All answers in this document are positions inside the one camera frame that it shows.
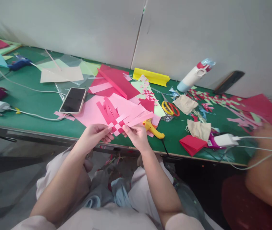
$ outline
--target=phone screen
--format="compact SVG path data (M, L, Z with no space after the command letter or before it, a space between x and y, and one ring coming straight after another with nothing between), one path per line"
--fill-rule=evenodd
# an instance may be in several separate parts
M65 102L63 103L60 112L78 112L86 89L82 88L71 88Z

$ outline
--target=white cable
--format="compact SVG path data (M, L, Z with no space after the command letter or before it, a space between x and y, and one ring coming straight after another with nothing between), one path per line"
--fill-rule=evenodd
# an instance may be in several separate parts
M1 72L1 71L0 71L0 74L1 74L7 81L10 81L10 82L12 82L12 83L14 83L14 84L17 84L17 85L19 85L19 86L22 86L22 87L31 89L31 90L36 91L36 92L42 92L42 93L58 93L58 94L62 94L62 95L65 95L65 96L66 96L66 94L60 93L60 92L56 92L56 91L43 91L43 90L36 90L36 89L29 88L29 87L27 87L27 86L24 86L24 85L21 85L21 84L19 84L19 83L16 83L16 82L12 81L12 80L9 80L9 79Z
M66 116L64 116L64 117L62 117L62 118L51 119L51 118L41 117L41 116L39 116L39 115L37 115L37 114L33 114L33 113L27 113L27 112L15 110L15 109L12 109L12 108L9 108L9 109L10 109L10 110L13 110L13 111L16 111L16 112L25 113L25 114L27 114L27 115L36 116L36 117L42 118L42 119L44 119L44 120L51 120L51 121L61 120L61 119L65 118L66 116L68 116L68 115L66 115Z
M261 164L263 161L265 161L266 159L268 159L268 158L270 158L270 157L272 156L272 154L270 154L270 155L264 157L262 160L260 160L260 161L258 161L257 163L255 163L254 165L249 166L249 167L247 167L247 168L237 168L237 167L235 167L235 166L229 161L229 159L227 158L227 155L226 155L227 151L228 151L229 149L233 148L233 147L244 147L244 148L250 148L250 149L267 150L267 151L271 151L271 152L272 152L272 150L271 150L271 149L268 150L268 149L256 148L256 147L249 147L249 146L242 146L242 145L236 145L236 146L232 146L232 147L230 147L230 148L227 148L227 149L225 150L225 157L226 157L227 161L230 163L230 165L232 165L234 168L236 168L236 169L238 169L238 170L248 170L248 169L251 169L251 168L253 168L253 167L255 167L255 166Z
M242 138L264 138L264 139L272 139L272 137L255 137L255 136L239 137L239 139L242 139Z

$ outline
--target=yellow glue gun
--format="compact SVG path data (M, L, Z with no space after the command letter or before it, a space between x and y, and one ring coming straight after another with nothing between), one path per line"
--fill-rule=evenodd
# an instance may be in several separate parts
M146 128L147 131L149 130L149 131L150 131L151 133L153 133L154 136L156 136L158 139L163 139L163 138L165 137L165 134L160 133L159 131L157 131L157 130L153 127L153 125L152 125L152 123L151 123L151 120L152 120L152 118L150 118L150 119L148 119L148 120L145 120L142 124L144 125L144 127Z

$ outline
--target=white water bottle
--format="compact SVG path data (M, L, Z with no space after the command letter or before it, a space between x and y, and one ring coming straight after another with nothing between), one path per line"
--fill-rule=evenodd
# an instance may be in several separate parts
M200 80L207 72L209 72L216 62L210 58L206 58L199 62L178 84L177 89L183 93L190 90L198 80Z

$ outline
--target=scissors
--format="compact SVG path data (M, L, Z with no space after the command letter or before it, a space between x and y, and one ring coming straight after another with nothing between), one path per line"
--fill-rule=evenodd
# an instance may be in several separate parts
M163 110L167 114L169 114L170 116L176 116L176 117L178 117L180 115L180 112L177 109L177 107L175 107L174 104L168 102L163 93L161 93L161 94L162 94L162 96L164 98L164 101L162 102L162 108L163 108Z

